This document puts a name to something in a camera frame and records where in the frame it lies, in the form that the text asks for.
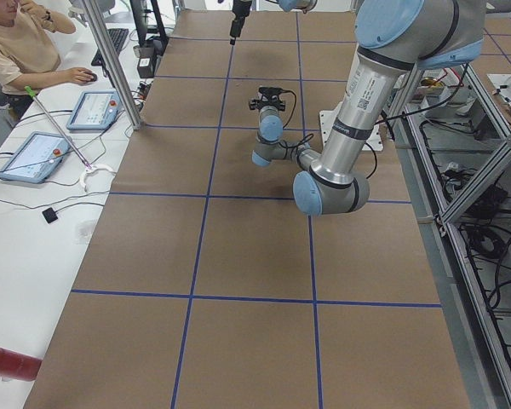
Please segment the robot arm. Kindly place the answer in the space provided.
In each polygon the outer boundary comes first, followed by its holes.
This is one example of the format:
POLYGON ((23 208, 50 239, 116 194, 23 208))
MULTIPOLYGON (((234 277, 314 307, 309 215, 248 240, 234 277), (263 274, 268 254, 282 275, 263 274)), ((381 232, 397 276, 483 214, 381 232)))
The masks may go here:
POLYGON ((369 198, 367 179, 353 167, 398 78, 412 68, 436 69, 475 60, 483 43, 483 1, 365 1, 355 21, 359 63, 322 152, 260 130, 252 161, 297 163, 293 182, 298 209, 310 216, 348 213, 369 198))
MULTIPOLYGON (((317 0, 278 0, 278 6, 285 12, 300 10, 303 13, 315 8, 317 0)), ((252 0, 234 0, 232 6, 233 20, 229 32, 229 43, 234 46, 237 39, 241 37, 246 18, 252 10, 252 0)))

